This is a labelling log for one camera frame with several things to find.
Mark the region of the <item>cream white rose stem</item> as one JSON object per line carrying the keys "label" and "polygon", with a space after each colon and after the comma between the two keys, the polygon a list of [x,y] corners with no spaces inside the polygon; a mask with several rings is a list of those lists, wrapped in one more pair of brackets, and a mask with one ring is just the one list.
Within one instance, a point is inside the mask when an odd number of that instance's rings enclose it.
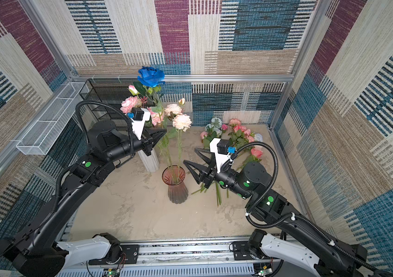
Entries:
{"label": "cream white rose stem", "polygon": [[186,132],[192,125],[192,121],[190,116],[187,114],[180,114],[174,117],[173,119],[173,127],[177,132],[177,149],[178,149],[178,167],[181,165],[182,158],[182,136],[183,133]]}

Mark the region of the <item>pink ribbed glass vase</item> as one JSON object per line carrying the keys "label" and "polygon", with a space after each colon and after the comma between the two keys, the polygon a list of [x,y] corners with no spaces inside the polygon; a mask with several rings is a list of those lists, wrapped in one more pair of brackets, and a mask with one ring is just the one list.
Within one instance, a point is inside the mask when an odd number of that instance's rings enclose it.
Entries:
{"label": "pink ribbed glass vase", "polygon": [[188,198],[185,178],[185,170],[177,165],[167,167],[162,173],[162,180],[168,186],[168,198],[174,204],[182,204]]}

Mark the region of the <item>blue rose stem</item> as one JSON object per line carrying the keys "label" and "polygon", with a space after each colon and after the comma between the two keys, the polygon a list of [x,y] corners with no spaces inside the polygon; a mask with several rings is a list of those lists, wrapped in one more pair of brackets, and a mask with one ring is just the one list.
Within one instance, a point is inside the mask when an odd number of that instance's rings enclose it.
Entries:
{"label": "blue rose stem", "polygon": [[165,73],[151,66],[143,66],[138,70],[137,80],[129,90],[140,99],[141,107],[151,113],[150,125],[164,127],[164,107],[161,102],[161,85],[164,85]]}

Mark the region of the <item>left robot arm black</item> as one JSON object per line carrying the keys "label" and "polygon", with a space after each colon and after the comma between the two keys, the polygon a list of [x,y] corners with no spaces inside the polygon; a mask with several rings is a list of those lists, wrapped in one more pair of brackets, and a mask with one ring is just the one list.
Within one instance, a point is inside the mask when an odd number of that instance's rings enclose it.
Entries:
{"label": "left robot arm black", "polygon": [[[111,120],[98,121],[87,129],[80,112],[85,105],[115,111],[127,123],[127,134],[120,133]],[[144,129],[151,115],[145,108],[125,114],[102,102],[84,100],[76,105],[75,114],[85,134],[87,153],[60,173],[53,197],[30,223],[14,237],[0,240],[0,255],[24,277],[55,277],[65,268],[91,260],[121,264],[124,254],[120,241],[109,233],[76,242],[55,239],[81,204],[117,168],[115,161],[129,162],[139,151],[149,156],[167,133],[166,129]]]}

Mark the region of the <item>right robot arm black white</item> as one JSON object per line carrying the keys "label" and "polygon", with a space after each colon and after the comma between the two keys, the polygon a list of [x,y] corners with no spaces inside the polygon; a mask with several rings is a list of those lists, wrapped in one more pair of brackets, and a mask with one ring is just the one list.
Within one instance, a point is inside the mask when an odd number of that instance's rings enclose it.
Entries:
{"label": "right robot arm black white", "polygon": [[[273,186],[278,175],[275,150],[264,142],[248,143],[239,149],[227,140],[213,141],[213,149],[195,149],[202,165],[183,163],[197,183],[209,188],[214,182],[248,201],[245,216],[255,227],[248,246],[251,257],[273,257],[296,265],[316,277],[360,277],[361,267],[372,277],[391,277],[393,273],[367,263],[367,249],[360,244],[347,244],[327,233],[302,215]],[[241,172],[231,168],[239,153],[252,146],[267,149],[273,157],[273,174],[259,162],[248,162]]]}

